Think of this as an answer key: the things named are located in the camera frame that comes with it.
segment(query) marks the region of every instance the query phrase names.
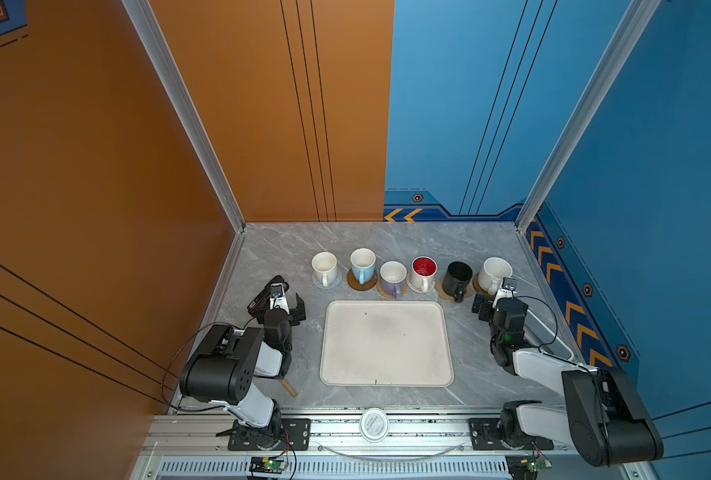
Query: black mug handle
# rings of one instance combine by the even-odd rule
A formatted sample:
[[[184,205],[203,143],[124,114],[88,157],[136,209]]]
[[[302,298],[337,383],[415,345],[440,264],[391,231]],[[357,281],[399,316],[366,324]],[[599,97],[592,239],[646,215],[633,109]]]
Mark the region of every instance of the black mug handle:
[[[463,285],[460,285],[457,287],[457,290],[455,290],[454,293],[454,301],[457,303],[462,303],[462,301],[465,299],[465,290]]]

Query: mug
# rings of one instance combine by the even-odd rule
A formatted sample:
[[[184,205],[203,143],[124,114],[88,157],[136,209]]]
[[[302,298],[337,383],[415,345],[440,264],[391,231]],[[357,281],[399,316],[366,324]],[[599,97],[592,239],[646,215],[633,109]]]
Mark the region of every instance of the mug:
[[[321,285],[329,286],[337,278],[337,257],[321,252],[312,257],[312,269]]]
[[[374,263],[377,261],[374,252],[368,248],[359,248],[350,254],[353,276],[363,285],[374,275]]]
[[[473,278],[473,269],[468,264],[462,262],[451,262],[446,269],[444,282],[441,284],[444,292],[454,298],[457,303],[465,299],[467,284]]]
[[[438,267],[432,258],[418,256],[411,262],[411,274],[408,281],[417,290],[427,293],[433,287],[433,276]]]
[[[513,276],[513,267],[498,256],[486,259],[481,273],[478,274],[478,286],[486,290],[489,295],[495,295],[502,279]]]
[[[385,262],[379,269],[379,276],[382,291],[399,298],[406,285],[406,267],[399,262]]]

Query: purple mug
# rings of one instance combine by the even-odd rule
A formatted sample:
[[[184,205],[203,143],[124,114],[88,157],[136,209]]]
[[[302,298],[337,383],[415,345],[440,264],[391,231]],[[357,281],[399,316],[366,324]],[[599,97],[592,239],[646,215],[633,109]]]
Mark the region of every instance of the purple mug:
[[[385,262],[379,269],[379,285],[383,292],[399,298],[406,285],[406,267],[399,262]]]

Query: wooden stick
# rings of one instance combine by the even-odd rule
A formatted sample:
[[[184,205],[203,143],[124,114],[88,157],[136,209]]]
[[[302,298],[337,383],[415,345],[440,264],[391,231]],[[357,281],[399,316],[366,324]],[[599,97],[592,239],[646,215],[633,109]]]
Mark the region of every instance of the wooden stick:
[[[289,382],[286,381],[286,379],[280,379],[281,385],[284,386],[287,392],[289,392],[289,395],[292,397],[296,398],[297,397],[297,392],[294,391],[291,385],[289,385]]]

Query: round white lid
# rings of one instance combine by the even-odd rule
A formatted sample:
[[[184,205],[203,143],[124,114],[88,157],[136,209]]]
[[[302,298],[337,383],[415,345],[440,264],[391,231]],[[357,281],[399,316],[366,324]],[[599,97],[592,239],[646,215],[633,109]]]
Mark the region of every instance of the round white lid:
[[[370,408],[361,415],[359,430],[363,438],[370,442],[380,442],[388,436],[388,416],[379,408]]]

